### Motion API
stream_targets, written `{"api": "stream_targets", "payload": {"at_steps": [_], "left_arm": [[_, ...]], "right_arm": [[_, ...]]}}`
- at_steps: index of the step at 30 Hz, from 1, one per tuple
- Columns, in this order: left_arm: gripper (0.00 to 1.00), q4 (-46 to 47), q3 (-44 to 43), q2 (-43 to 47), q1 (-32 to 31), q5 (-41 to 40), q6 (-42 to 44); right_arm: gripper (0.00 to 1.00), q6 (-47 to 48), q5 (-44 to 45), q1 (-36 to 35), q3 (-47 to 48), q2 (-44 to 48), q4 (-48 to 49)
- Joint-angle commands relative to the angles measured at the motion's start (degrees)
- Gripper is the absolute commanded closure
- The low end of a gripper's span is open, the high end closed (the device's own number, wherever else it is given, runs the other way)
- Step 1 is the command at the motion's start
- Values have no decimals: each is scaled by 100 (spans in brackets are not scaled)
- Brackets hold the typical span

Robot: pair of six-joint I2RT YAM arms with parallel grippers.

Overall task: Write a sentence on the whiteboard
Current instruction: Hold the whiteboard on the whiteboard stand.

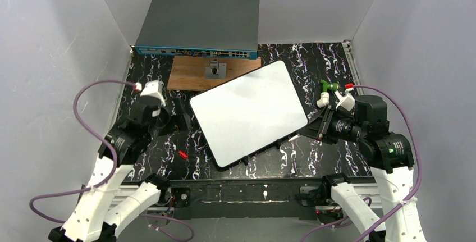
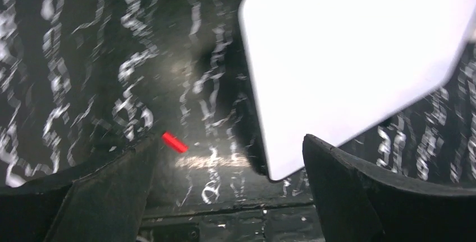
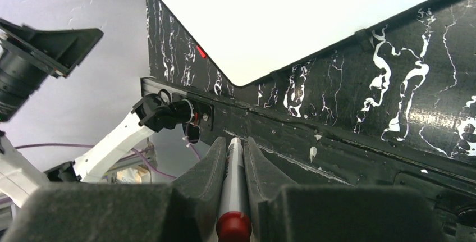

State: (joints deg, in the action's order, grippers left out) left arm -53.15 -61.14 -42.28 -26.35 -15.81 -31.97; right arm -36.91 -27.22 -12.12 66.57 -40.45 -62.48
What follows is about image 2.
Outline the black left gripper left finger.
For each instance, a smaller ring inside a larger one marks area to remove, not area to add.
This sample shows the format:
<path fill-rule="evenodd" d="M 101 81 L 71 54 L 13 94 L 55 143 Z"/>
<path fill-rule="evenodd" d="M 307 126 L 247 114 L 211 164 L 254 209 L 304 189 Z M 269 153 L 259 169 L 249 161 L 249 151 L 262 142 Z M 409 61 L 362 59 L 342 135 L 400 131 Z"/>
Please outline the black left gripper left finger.
<path fill-rule="evenodd" d="M 135 241 L 157 164 L 160 137 L 17 187 L 1 188 L 2 241 Z"/>

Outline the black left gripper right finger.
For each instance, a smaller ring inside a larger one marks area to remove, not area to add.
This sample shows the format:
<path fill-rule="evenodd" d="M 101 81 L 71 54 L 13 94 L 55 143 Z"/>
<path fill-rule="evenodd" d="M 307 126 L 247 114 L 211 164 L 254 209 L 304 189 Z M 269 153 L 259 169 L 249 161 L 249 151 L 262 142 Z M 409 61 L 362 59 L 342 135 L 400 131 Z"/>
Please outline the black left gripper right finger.
<path fill-rule="evenodd" d="M 326 241 L 474 241 L 475 189 L 398 175 L 314 135 L 303 159 Z"/>

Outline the red marker cap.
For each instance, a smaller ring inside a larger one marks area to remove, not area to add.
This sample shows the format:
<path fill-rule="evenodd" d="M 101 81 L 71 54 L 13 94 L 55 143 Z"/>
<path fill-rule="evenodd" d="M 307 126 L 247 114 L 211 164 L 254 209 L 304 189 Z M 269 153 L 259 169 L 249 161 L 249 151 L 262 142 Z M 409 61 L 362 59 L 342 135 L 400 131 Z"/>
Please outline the red marker cap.
<path fill-rule="evenodd" d="M 162 134 L 161 138 L 166 146 L 177 153 L 185 153 L 189 150 L 189 147 L 185 143 L 167 131 Z"/>

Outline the white whiteboard black frame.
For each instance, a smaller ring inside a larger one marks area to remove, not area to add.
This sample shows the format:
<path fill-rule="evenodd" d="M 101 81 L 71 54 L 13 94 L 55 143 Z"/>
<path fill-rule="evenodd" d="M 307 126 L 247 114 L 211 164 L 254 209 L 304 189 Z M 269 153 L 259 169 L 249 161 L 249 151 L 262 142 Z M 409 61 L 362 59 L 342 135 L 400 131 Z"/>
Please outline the white whiteboard black frame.
<path fill-rule="evenodd" d="M 241 0 L 237 15 L 280 181 L 304 167 L 306 134 L 338 147 L 445 84 L 475 0 Z"/>

